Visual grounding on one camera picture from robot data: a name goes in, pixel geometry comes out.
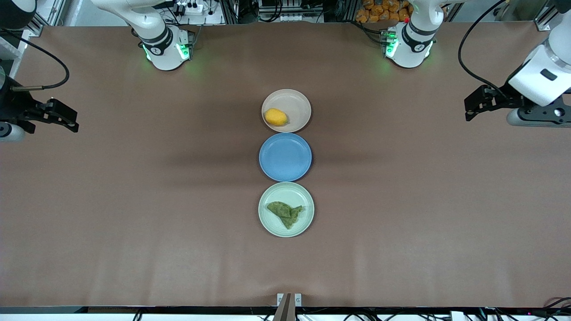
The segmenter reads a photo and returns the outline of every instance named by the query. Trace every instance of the table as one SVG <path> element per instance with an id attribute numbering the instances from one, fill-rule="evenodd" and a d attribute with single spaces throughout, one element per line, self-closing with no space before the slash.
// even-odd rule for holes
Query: table
<path id="1" fill-rule="evenodd" d="M 542 306 L 571 288 L 569 131 L 464 121 L 480 84 L 460 68 L 467 24 L 445 23 L 401 69 L 351 25 L 209 26 L 192 62 L 162 72 L 125 27 L 47 27 L 71 70 L 54 96 L 79 133 L 39 124 L 1 144 L 3 306 Z M 465 63 L 496 84 L 546 34 L 482 23 Z M 17 80 L 63 76 L 26 50 Z M 299 132 L 316 203 L 302 235 L 258 220 L 273 184 L 258 150 L 277 89 L 312 103 Z"/>

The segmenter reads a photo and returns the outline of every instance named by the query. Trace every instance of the white plate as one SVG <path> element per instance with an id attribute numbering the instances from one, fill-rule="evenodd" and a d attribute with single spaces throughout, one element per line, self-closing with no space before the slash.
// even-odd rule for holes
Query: white plate
<path id="1" fill-rule="evenodd" d="M 284 126 L 274 126 L 266 122 L 264 113 L 275 108 L 283 111 L 288 117 Z M 281 89 L 271 93 L 262 104 L 262 118 L 269 128 L 280 133 L 293 133 L 303 128 L 311 117 L 311 104 L 307 97 L 297 90 Z"/>
<path id="2" fill-rule="evenodd" d="M 290 230 L 284 226 L 279 217 L 266 208 L 271 202 L 277 201 L 291 207 L 303 206 L 303 211 L 299 213 L 297 222 L 293 224 Z M 314 212 L 315 206 L 309 192 L 303 186 L 291 182 L 282 182 L 270 186 L 258 204 L 258 215 L 262 225 L 268 232 L 282 238 L 297 236 L 305 231 L 313 221 Z"/>

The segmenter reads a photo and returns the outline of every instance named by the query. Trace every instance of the lemon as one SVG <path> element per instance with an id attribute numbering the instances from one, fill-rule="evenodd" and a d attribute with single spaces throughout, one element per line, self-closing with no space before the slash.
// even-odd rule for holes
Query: lemon
<path id="1" fill-rule="evenodd" d="M 268 109 L 264 114 L 264 118 L 266 122 L 274 126 L 284 126 L 287 123 L 287 115 L 283 111 L 275 108 Z"/>

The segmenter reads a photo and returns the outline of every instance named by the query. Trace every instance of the plate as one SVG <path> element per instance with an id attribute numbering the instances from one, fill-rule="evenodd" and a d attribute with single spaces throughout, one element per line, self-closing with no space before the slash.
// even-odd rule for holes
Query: plate
<path id="1" fill-rule="evenodd" d="M 276 108 L 283 111 L 288 117 L 288 123 L 284 126 L 274 126 L 266 122 L 264 113 Z M 262 104 L 262 119 L 269 128 L 280 133 L 292 133 L 302 129 L 311 117 L 311 104 L 307 97 L 297 90 L 281 89 L 271 93 Z"/>
<path id="2" fill-rule="evenodd" d="M 300 136 L 275 134 L 260 148 L 260 167 L 268 177 L 278 182 L 300 179 L 311 166 L 311 148 Z"/>
<path id="3" fill-rule="evenodd" d="M 303 211 L 299 213 L 297 222 L 293 224 L 290 230 L 284 226 L 279 217 L 266 208 L 269 203 L 277 201 L 284 202 L 291 207 L 303 206 Z M 268 232 L 282 238 L 291 238 L 303 233 L 313 221 L 314 212 L 315 205 L 311 194 L 303 186 L 291 182 L 282 182 L 270 186 L 258 204 L 258 215 L 262 225 Z"/>

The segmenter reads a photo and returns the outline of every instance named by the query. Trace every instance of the wire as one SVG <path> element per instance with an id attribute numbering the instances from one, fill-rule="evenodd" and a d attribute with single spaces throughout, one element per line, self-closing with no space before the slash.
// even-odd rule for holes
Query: wire
<path id="1" fill-rule="evenodd" d="M 64 69 L 65 72 L 66 72 L 66 76 L 63 78 L 63 80 L 61 80 L 60 82 L 55 83 L 55 84 L 53 84 L 53 85 L 45 85 L 45 86 L 39 86 L 39 87 L 41 87 L 42 89 L 52 89 L 52 88 L 56 88 L 56 87 L 59 87 L 59 86 L 63 85 L 64 83 L 66 83 L 66 82 L 70 79 L 70 70 L 67 68 L 66 64 L 63 63 L 63 61 L 61 61 L 58 57 L 52 55 L 51 53 L 49 53 L 49 52 L 48 52 L 47 50 L 45 50 L 44 48 L 42 48 L 42 47 L 40 47 L 40 46 L 38 46 L 38 45 L 35 45 L 35 44 L 29 42 L 28 40 L 25 40 L 25 39 L 23 39 L 23 38 L 21 38 L 21 37 L 18 37 L 17 35 L 15 35 L 14 33 L 12 33 L 11 31 L 8 31 L 8 30 L 6 30 L 6 29 L 4 29 L 4 28 L 2 28 L 2 31 L 4 31 L 5 33 L 11 35 L 12 37 L 14 37 L 14 38 L 16 38 L 16 39 L 18 39 L 18 40 L 20 40 L 20 41 L 22 41 L 22 42 L 24 42 L 24 43 L 26 43 L 26 44 L 32 46 L 32 47 L 38 49 L 39 51 L 41 51 L 41 52 L 45 53 L 46 55 L 52 57 L 53 60 L 57 61 L 60 65 L 62 65 L 63 69 Z"/>
<path id="2" fill-rule="evenodd" d="M 550 305 L 548 305 L 548 306 L 545 306 L 545 307 L 543 307 L 543 308 L 544 308 L 544 309 L 545 309 L 545 308 L 551 308 L 551 307 L 554 307 L 554 306 L 556 306 L 556 305 L 558 305 L 558 304 L 560 304 L 560 303 L 563 303 L 563 302 L 569 301 L 569 300 L 571 300 L 571 297 L 567 296 L 566 298 L 561 298 L 561 299 L 559 299 L 559 300 L 553 302 L 552 304 L 550 304 Z"/>
<path id="3" fill-rule="evenodd" d="M 473 73 L 472 71 L 470 71 L 470 69 L 468 69 L 466 67 L 466 65 L 464 64 L 464 62 L 462 61 L 462 47 L 464 47 L 464 42 L 466 41 L 466 38 L 468 37 L 468 35 L 470 34 L 470 32 L 472 32 L 472 30 L 474 29 L 474 27 L 476 27 L 476 25 L 482 20 L 484 19 L 484 17 L 489 14 L 492 10 L 494 10 L 497 6 L 499 6 L 500 4 L 504 3 L 505 0 L 500 0 L 498 2 L 496 2 L 496 4 L 494 4 L 493 6 L 491 6 L 488 10 L 486 10 L 478 19 L 476 19 L 476 21 L 474 21 L 474 23 L 470 26 L 470 28 L 468 28 L 468 31 L 466 31 L 466 34 L 464 34 L 464 37 L 462 38 L 462 41 L 460 41 L 460 46 L 458 47 L 458 62 L 460 63 L 460 66 L 462 67 L 462 69 L 464 69 L 464 71 L 466 71 L 470 76 L 476 78 L 477 80 L 483 82 L 484 84 L 490 86 L 491 88 L 494 88 L 495 90 L 498 91 L 498 93 L 500 93 L 502 96 L 504 96 L 505 99 L 508 99 L 508 97 L 500 90 L 500 88 L 496 85 L 494 85 L 492 82 L 476 75 L 475 73 Z"/>
<path id="4" fill-rule="evenodd" d="M 194 45 L 198 42 L 198 36 L 200 35 L 200 32 L 202 31 L 202 25 L 200 25 L 200 27 L 198 28 L 198 31 L 196 32 L 196 34 L 194 35 L 194 39 L 192 40 L 192 46 L 194 47 Z"/>
<path id="5" fill-rule="evenodd" d="M 170 8 L 168 5 L 167 5 L 167 9 L 171 12 L 172 17 L 174 18 L 174 20 L 175 20 L 175 22 L 176 22 L 175 26 L 182 26 L 182 25 L 180 24 L 180 22 L 178 21 L 178 19 L 176 18 L 176 15 L 172 12 L 171 8 Z"/>
<path id="6" fill-rule="evenodd" d="M 375 39 L 373 36 L 371 36 L 371 35 L 369 34 L 369 33 L 371 33 L 371 34 L 380 35 L 380 34 L 382 33 L 381 31 L 377 31 L 377 30 L 372 30 L 372 29 L 369 29 L 369 28 L 365 28 L 361 23 L 358 23 L 358 22 L 353 21 L 353 20 L 343 20 L 343 22 L 349 22 L 350 24 L 352 24 L 352 25 L 356 26 L 357 28 L 361 29 L 361 30 L 365 33 L 365 35 L 367 35 L 367 37 L 368 37 L 372 42 L 374 42 L 374 43 L 378 43 L 378 44 L 380 44 L 380 45 L 384 45 L 384 44 L 387 43 L 387 42 L 383 42 L 383 41 L 377 40 L 377 39 Z"/>
<path id="7" fill-rule="evenodd" d="M 451 318 L 449 316 L 445 316 L 445 317 L 440 317 L 440 316 L 436 316 L 434 314 L 430 314 L 431 317 L 438 319 L 438 320 L 444 320 L 444 321 L 450 321 Z"/>
<path id="8" fill-rule="evenodd" d="M 282 14 L 282 9 L 283 9 L 282 0 L 274 0 L 274 1 L 276 2 L 276 10 L 274 11 L 274 14 L 272 14 L 272 17 L 271 17 L 270 19 L 268 19 L 268 20 L 265 20 L 265 19 L 260 18 L 259 15 L 258 15 L 258 20 L 259 20 L 259 21 L 263 21 L 263 22 L 273 22 L 273 21 L 276 21 L 276 20 L 280 17 L 280 15 Z"/>
<path id="9" fill-rule="evenodd" d="M 138 308 L 135 316 L 133 317 L 133 321 L 141 321 L 143 319 L 143 311 L 146 310 L 145 308 Z"/>
<path id="10" fill-rule="evenodd" d="M 321 15 L 323 14 L 323 10 L 321 11 L 321 13 L 317 16 L 317 20 L 315 22 L 319 22 L 319 18 L 321 18 Z"/>
<path id="11" fill-rule="evenodd" d="M 507 314 L 507 313 L 501 311 L 501 310 L 498 309 L 498 308 L 497 308 L 496 310 L 498 310 L 501 314 L 505 314 L 505 315 L 506 315 L 508 318 L 510 318 L 512 321 L 519 321 L 518 319 L 514 318 L 511 314 Z"/>
<path id="12" fill-rule="evenodd" d="M 365 32 L 368 32 L 368 33 L 381 34 L 381 31 L 366 28 L 366 27 L 363 26 L 361 23 L 356 22 L 356 21 L 353 21 L 353 20 L 343 20 L 342 22 L 349 22 L 350 24 L 356 26 L 357 28 L 361 29 L 362 31 L 365 31 Z"/>
<path id="13" fill-rule="evenodd" d="M 347 321 L 347 319 L 349 319 L 351 316 L 356 316 L 357 318 L 359 318 L 359 320 L 365 321 L 365 319 L 361 318 L 360 315 L 354 314 L 354 313 L 351 313 L 351 314 L 347 315 L 347 316 L 345 317 L 345 319 L 343 319 L 343 321 Z"/>

